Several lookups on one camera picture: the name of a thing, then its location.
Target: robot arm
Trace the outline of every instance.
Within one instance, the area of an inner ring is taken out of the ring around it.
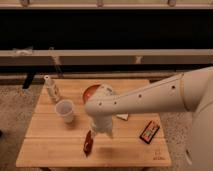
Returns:
[[[111,115],[122,113],[195,111],[203,97],[213,67],[187,72],[116,95],[109,85],[88,88],[85,110],[92,117],[92,130],[112,131]]]
[[[116,95],[108,85],[84,93],[92,131],[112,133],[114,114],[191,111],[193,125],[181,171],[213,170],[213,67],[180,74]]]

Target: white bottle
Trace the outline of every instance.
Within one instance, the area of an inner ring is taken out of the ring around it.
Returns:
[[[60,100],[60,94],[54,80],[52,80],[49,75],[45,75],[44,80],[50,99],[55,103],[58,102]]]

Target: gray carpet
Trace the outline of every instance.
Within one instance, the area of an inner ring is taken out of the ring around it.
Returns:
[[[21,147],[31,115],[41,91],[41,85],[31,85],[23,90],[21,85],[0,85],[0,129],[4,132],[0,138],[0,171],[36,171],[30,168],[16,168],[15,161]],[[190,113],[163,113],[160,115],[168,143],[172,167],[150,168],[149,171],[178,171],[183,158],[187,131],[191,125]],[[124,170],[122,168],[78,168],[68,170]],[[128,171],[141,170],[128,168]]]

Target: wood grain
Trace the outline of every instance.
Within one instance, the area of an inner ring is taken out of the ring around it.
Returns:
[[[90,128],[82,94],[94,84],[109,84],[120,94],[149,84],[135,79],[63,79],[55,80],[63,99],[75,104],[70,124],[54,112],[55,104],[43,87],[35,112],[19,153],[17,167],[153,167],[170,166],[171,160],[158,114],[130,114],[128,121],[113,117],[114,139],[105,134],[95,138],[92,154],[85,157],[83,143]],[[150,145],[139,135],[150,120],[161,129]]]
[[[150,120],[160,124],[157,114],[149,114],[144,117],[138,115],[130,115],[128,121],[123,121],[113,117],[113,134],[115,138],[138,138],[142,130]],[[63,119],[58,116],[33,117],[26,134],[26,138],[85,138],[86,133],[90,129],[90,118],[87,116],[75,116],[73,123],[66,124]],[[158,131],[156,138],[163,138],[163,129]]]
[[[147,145],[140,139],[96,139],[92,154],[83,152],[84,138],[25,139],[17,167],[149,167],[171,164],[163,138]]]

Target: white cup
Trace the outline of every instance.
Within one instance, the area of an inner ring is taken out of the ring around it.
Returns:
[[[71,100],[60,100],[55,105],[55,112],[62,117],[66,123],[70,123],[74,118],[74,104]]]

